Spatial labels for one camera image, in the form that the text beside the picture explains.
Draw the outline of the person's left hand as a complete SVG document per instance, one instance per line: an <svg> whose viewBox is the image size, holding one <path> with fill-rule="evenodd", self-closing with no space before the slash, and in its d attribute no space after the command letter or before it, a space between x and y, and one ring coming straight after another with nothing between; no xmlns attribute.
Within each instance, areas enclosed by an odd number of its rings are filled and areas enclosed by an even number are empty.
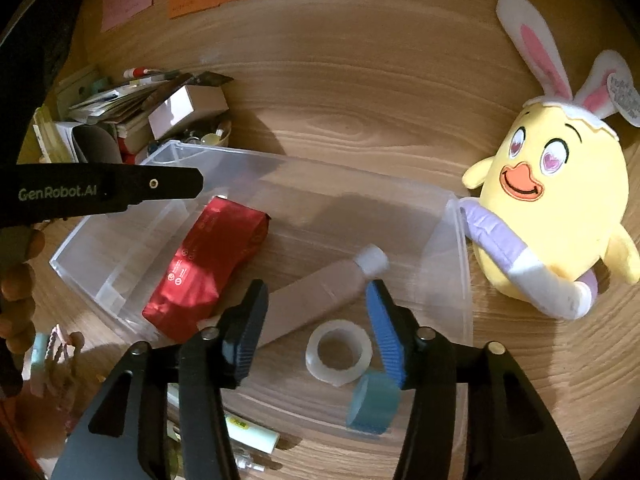
<svg viewBox="0 0 640 480"><path fill-rule="evenodd" d="M45 244L43 232L32 230L22 260L1 278L1 338L14 356L24 354L35 340L32 318L36 304L32 293L36 277L29 261L42 253Z"/></svg>

